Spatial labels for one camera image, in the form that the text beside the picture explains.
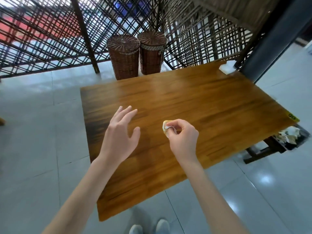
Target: wooden lattice screen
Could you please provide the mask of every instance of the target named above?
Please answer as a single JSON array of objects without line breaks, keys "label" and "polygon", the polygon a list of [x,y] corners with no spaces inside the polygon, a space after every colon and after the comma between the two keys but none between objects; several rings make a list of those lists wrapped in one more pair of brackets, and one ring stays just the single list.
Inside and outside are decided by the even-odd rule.
[{"label": "wooden lattice screen", "polygon": [[278,0],[226,1],[0,0],[0,77],[86,64],[97,72],[98,62],[110,60],[109,37],[146,30],[165,33],[171,69],[233,59],[243,49],[246,59],[247,43],[259,39]]}]

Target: left hand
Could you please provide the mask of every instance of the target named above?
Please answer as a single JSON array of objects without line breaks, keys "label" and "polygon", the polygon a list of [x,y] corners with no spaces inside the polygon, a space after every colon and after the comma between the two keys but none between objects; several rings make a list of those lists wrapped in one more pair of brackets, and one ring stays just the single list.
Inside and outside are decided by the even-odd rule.
[{"label": "left hand", "polygon": [[98,158],[105,159],[110,165],[118,166],[130,156],[137,147],[141,134],[140,128],[136,127],[131,138],[128,137],[128,124],[137,112],[138,110],[132,110],[131,106],[125,110],[122,110],[122,106],[119,107],[105,132]]}]

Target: shoe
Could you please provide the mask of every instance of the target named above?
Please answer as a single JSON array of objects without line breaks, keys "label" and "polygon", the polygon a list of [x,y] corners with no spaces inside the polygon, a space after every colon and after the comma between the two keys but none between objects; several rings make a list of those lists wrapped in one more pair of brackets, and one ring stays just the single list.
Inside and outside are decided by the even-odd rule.
[{"label": "shoe", "polygon": [[170,233],[169,222],[164,219],[159,220],[156,226],[156,234],[169,234],[169,233]]},{"label": "shoe", "polygon": [[141,225],[133,225],[130,228],[129,234],[143,234],[143,228]]}]

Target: woven hamper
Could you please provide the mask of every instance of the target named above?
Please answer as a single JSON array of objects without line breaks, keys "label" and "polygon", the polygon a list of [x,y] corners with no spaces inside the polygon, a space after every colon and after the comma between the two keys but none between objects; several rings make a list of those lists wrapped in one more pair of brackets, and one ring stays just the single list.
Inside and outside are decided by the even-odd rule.
[{"label": "woven hamper", "polygon": [[106,46],[117,80],[138,76],[140,42],[137,38],[129,35],[115,35],[107,39]]},{"label": "woven hamper", "polygon": [[166,37],[163,33],[146,31],[138,34],[140,41],[140,65],[143,74],[160,72],[166,48]]}]

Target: wooden table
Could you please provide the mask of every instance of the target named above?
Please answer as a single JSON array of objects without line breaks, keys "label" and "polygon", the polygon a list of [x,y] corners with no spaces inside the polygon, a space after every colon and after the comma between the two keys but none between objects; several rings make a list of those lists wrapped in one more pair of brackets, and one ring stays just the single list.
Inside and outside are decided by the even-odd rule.
[{"label": "wooden table", "polygon": [[139,144],[101,194],[99,220],[118,214],[186,179],[162,131],[164,120],[189,121],[199,131],[197,157],[208,168],[293,125],[287,111],[240,72],[212,62],[81,88],[90,160],[99,154],[105,130],[121,105],[138,114]]}]

